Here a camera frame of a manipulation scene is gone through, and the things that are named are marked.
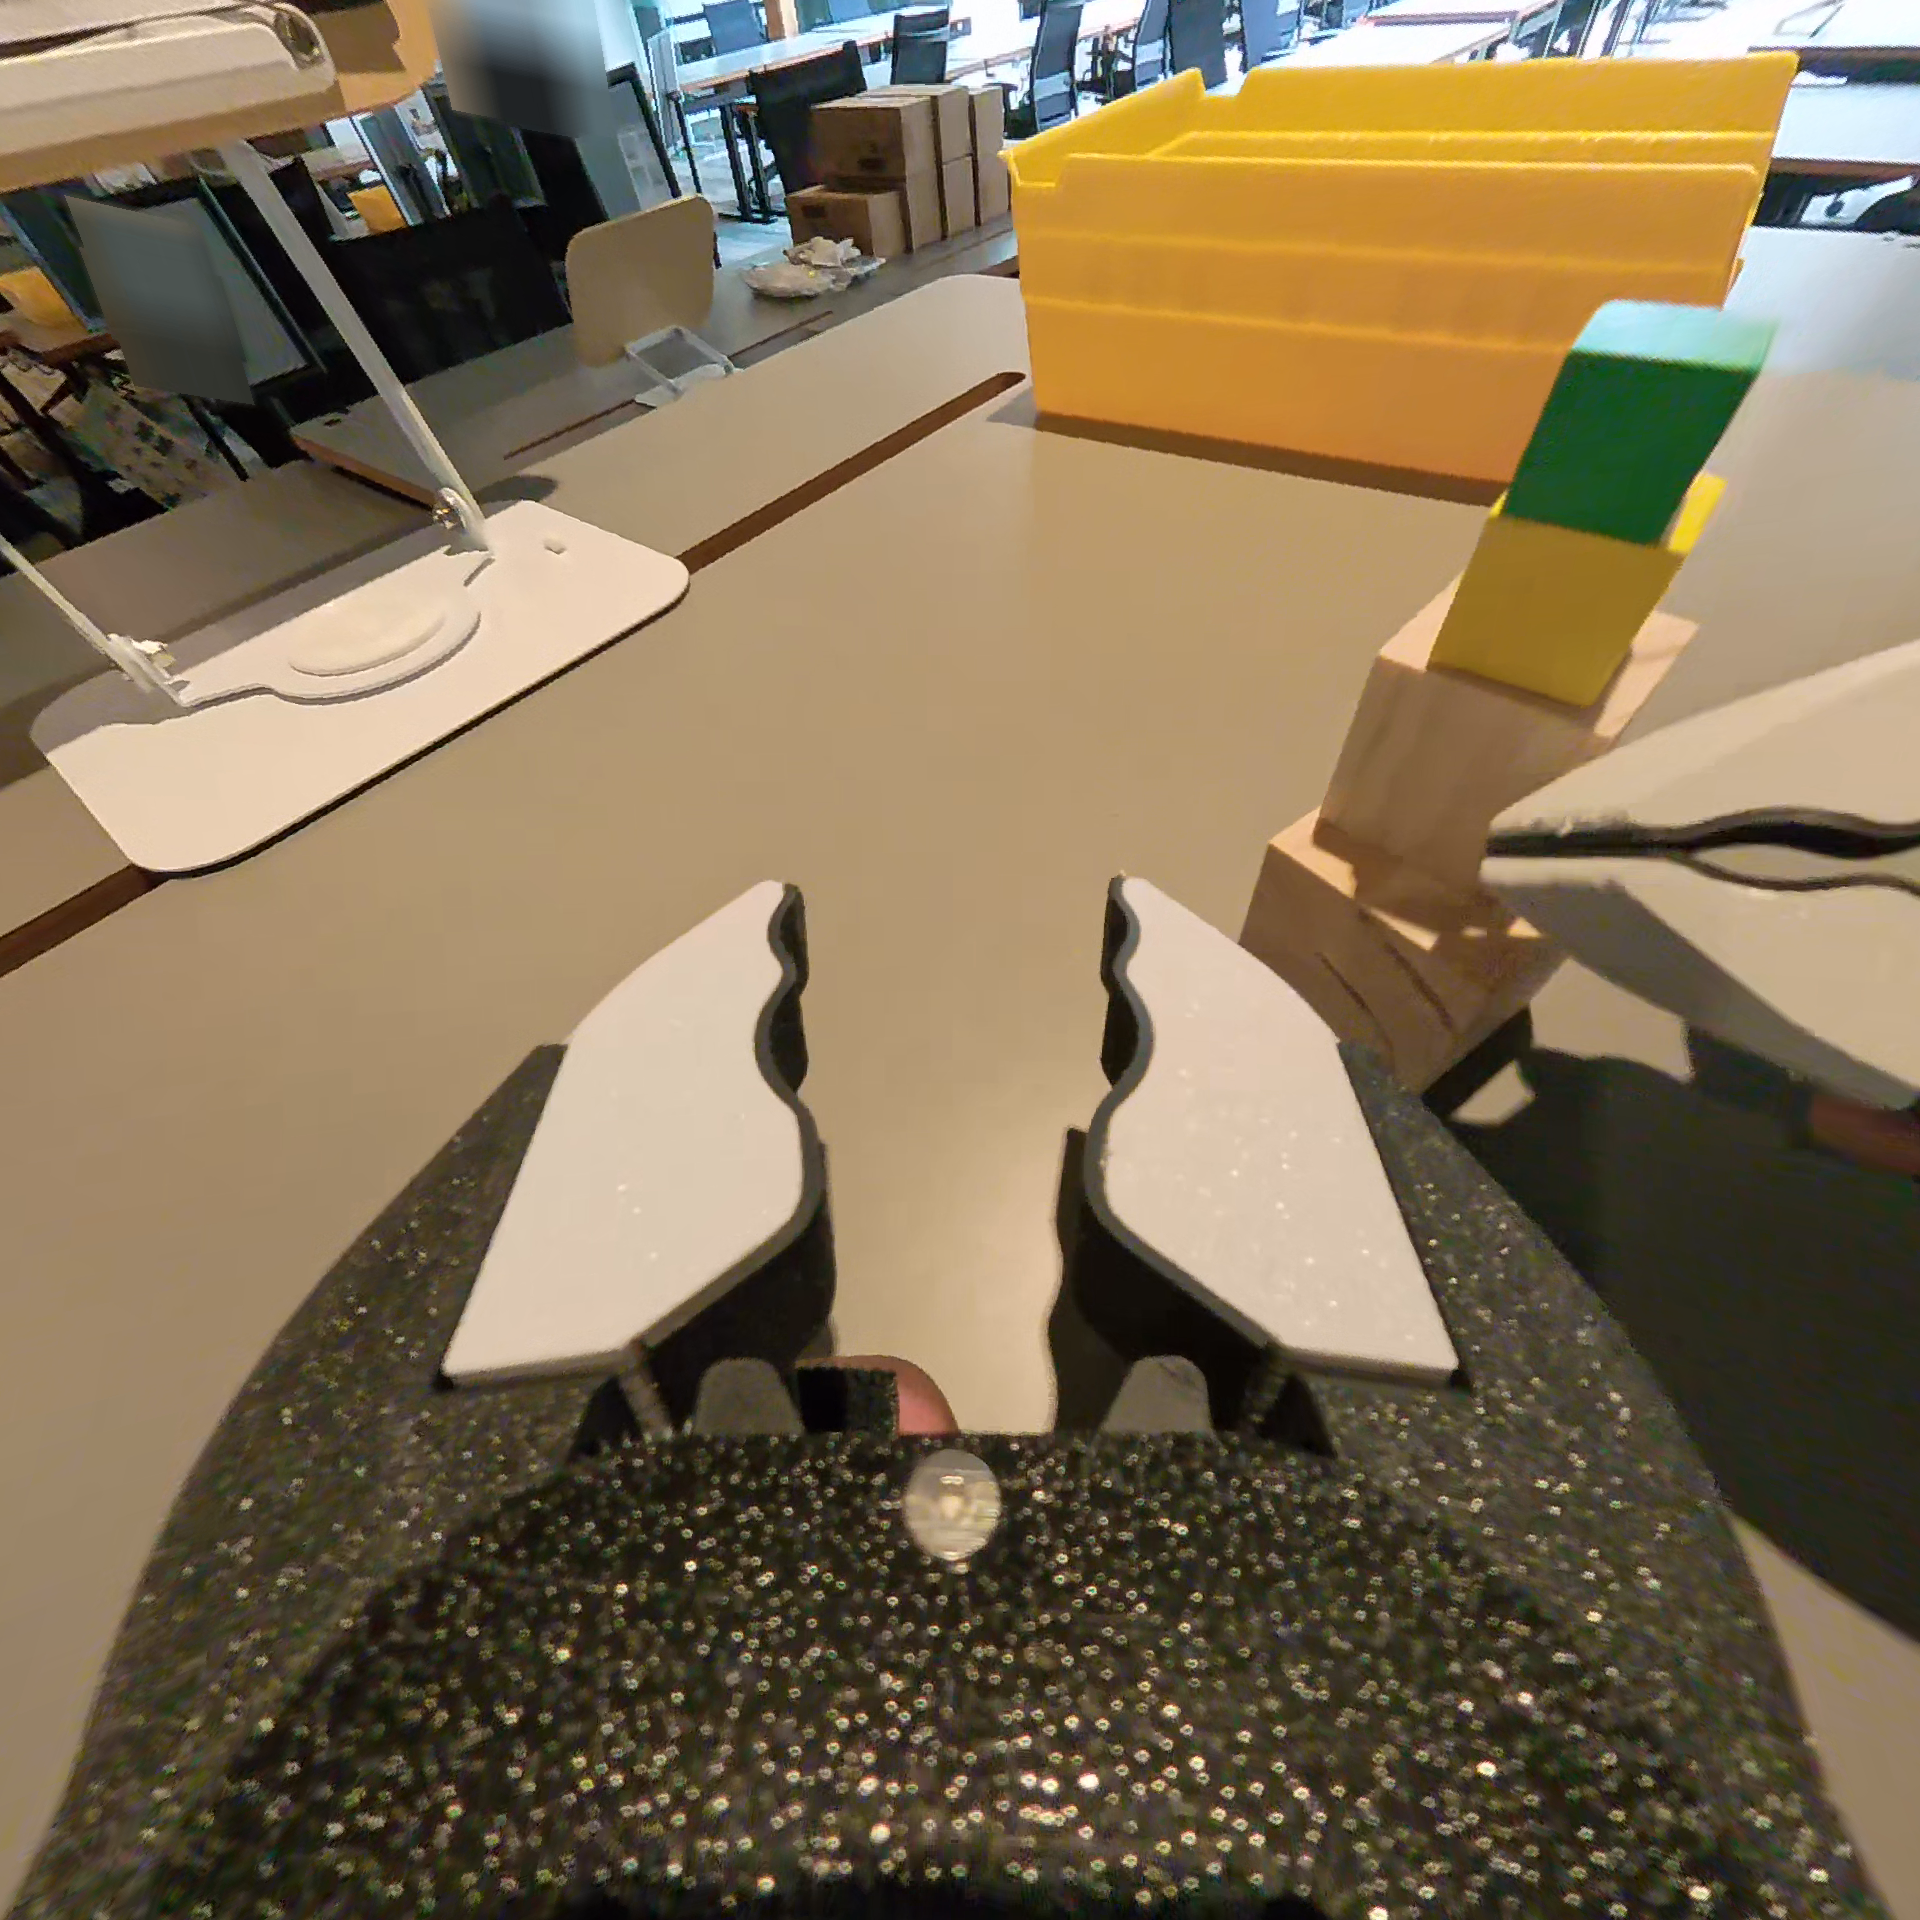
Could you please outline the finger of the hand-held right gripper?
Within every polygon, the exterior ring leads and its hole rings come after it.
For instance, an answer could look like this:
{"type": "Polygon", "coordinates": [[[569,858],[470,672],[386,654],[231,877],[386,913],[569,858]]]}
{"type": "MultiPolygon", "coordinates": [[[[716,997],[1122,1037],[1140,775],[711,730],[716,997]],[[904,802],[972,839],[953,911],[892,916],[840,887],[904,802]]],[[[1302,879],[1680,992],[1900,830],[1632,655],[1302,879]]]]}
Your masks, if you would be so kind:
{"type": "Polygon", "coordinates": [[[1489,857],[1728,845],[1874,857],[1915,844],[1918,645],[1636,735],[1503,812],[1489,857]]]}
{"type": "Polygon", "coordinates": [[[1491,857],[1483,877],[1580,967],[1691,1028],[1865,1106],[1915,1104],[1913,894],[1666,857],[1491,857]]]}

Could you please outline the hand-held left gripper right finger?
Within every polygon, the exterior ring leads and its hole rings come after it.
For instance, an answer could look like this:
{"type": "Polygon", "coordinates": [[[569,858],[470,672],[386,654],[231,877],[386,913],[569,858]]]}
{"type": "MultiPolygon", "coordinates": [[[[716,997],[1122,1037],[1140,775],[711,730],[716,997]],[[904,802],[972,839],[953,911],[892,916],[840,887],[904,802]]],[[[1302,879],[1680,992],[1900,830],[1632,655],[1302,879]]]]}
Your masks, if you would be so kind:
{"type": "Polygon", "coordinates": [[[1462,1354],[1335,1030],[1138,876],[1097,961],[1106,1087],[1075,1157],[1063,1296],[1195,1425],[1272,1425],[1307,1375],[1457,1384],[1462,1354]]]}

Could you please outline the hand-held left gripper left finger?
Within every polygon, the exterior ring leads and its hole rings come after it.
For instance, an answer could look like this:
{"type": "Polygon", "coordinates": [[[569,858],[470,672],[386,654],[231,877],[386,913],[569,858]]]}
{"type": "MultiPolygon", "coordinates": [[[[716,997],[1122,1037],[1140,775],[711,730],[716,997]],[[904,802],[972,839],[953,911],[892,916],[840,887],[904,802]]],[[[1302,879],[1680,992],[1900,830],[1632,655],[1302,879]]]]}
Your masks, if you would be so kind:
{"type": "Polygon", "coordinates": [[[804,898],[762,879],[567,1037],[439,1372],[463,1390],[643,1362],[686,1424],[719,1362],[783,1375],[833,1321],[825,1144],[803,1096],[804,898]]]}

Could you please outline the large plain wooden cube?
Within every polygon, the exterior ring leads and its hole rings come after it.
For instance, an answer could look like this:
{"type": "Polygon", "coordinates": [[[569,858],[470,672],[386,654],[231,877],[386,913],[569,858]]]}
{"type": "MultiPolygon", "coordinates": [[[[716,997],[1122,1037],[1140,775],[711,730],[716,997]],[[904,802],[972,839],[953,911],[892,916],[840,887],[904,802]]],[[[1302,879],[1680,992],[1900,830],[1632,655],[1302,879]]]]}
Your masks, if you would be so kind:
{"type": "Polygon", "coordinates": [[[1435,879],[1318,808],[1268,840],[1239,942],[1417,1093],[1522,1017],[1566,961],[1475,879],[1435,879]]]}

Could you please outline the yellow wooden cube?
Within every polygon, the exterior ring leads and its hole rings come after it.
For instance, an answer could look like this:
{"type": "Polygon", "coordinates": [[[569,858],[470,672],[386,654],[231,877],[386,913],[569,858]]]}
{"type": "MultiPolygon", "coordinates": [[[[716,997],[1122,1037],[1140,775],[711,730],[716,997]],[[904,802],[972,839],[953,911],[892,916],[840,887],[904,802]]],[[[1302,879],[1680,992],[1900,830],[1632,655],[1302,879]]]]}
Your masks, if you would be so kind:
{"type": "Polygon", "coordinates": [[[1594,705],[1710,526],[1724,477],[1702,472],[1656,543],[1522,518],[1496,501],[1428,665],[1594,705]]]}

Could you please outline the medium plain wooden cube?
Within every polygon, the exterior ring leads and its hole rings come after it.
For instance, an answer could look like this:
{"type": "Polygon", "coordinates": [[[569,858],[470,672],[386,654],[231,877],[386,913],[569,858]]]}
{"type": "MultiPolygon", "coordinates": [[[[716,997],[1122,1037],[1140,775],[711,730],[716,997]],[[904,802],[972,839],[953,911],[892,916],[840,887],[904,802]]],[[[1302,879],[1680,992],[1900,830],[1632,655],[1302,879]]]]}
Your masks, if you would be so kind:
{"type": "Polygon", "coordinates": [[[1591,705],[1431,663],[1457,597],[1435,593],[1363,685],[1312,840],[1348,861],[1395,861],[1433,887],[1479,884],[1496,816],[1608,754],[1691,645],[1697,624],[1656,610],[1591,705]]]}

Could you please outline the green wooden cube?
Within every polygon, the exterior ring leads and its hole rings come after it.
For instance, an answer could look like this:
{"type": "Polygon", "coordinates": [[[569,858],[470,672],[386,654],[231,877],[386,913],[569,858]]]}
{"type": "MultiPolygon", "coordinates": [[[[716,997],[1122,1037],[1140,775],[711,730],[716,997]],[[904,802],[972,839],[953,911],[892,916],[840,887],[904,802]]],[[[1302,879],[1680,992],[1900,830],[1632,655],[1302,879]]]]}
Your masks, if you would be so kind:
{"type": "Polygon", "coordinates": [[[1505,490],[1510,518],[1666,538],[1760,377],[1779,321],[1617,298],[1578,333],[1505,490]]]}

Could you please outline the white desk lamp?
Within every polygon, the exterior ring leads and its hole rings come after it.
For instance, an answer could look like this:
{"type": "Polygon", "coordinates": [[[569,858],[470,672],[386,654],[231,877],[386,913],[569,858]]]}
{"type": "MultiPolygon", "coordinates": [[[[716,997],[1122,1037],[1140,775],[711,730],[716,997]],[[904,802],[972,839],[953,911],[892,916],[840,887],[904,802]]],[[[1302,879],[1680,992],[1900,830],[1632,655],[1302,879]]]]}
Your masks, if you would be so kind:
{"type": "Polygon", "coordinates": [[[38,750],[144,872],[219,869],[675,608],[689,566],[515,497],[486,506],[273,185],[254,136],[395,105],[452,56],[480,112],[608,95],[596,5],[4,5],[4,189],[216,148],[427,469],[438,524],[187,631],[110,631],[4,560],[112,670],[38,750]]]}

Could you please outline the beige board on clear stand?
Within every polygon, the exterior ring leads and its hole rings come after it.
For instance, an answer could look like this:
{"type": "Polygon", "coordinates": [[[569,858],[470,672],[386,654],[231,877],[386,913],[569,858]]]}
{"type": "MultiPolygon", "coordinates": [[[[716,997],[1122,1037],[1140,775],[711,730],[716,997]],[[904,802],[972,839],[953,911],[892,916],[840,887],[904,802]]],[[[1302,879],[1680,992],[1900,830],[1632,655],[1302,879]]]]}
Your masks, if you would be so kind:
{"type": "Polygon", "coordinates": [[[564,271],[582,366],[634,373],[634,398],[648,409],[729,377],[737,362],[700,332],[714,306],[714,260],[716,214],[702,196],[576,231],[564,271]]]}

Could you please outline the cardboard box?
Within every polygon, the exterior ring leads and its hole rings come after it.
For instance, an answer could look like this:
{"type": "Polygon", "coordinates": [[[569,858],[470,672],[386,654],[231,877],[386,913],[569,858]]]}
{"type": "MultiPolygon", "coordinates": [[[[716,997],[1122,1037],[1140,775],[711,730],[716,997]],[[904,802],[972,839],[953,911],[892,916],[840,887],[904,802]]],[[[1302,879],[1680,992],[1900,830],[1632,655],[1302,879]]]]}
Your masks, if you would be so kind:
{"type": "Polygon", "coordinates": [[[930,93],[944,237],[956,237],[1010,213],[1012,182],[1003,157],[1000,84],[946,84],[930,93]]]}
{"type": "Polygon", "coordinates": [[[819,185],[905,185],[936,175],[942,160],[937,93],[884,87],[815,102],[807,145],[819,185]]]}
{"type": "Polygon", "coordinates": [[[892,260],[914,246],[910,200],[900,182],[816,182],[786,193],[784,214],[800,249],[892,260]]]}

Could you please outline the grey panel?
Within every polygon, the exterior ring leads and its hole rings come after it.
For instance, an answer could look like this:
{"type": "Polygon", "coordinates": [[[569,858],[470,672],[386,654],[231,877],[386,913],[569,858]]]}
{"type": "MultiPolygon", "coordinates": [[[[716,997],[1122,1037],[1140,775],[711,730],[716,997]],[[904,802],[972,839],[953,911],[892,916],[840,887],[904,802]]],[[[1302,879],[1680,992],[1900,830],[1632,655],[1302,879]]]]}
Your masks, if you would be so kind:
{"type": "Polygon", "coordinates": [[[136,384],[243,405],[318,356],[202,182],[65,200],[103,321],[136,384]]]}

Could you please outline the black office chair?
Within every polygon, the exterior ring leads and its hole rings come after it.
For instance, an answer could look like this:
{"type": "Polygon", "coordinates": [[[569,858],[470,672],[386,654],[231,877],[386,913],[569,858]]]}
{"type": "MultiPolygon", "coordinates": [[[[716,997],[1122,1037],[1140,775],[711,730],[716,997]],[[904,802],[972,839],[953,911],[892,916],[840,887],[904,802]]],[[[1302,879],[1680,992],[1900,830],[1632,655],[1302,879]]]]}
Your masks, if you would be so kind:
{"type": "Polygon", "coordinates": [[[794,63],[759,66],[750,74],[750,87],[759,138],[771,153],[798,151],[798,164],[803,164],[810,153],[815,108],[842,102],[870,88],[862,45],[858,38],[843,38],[794,63]]]}

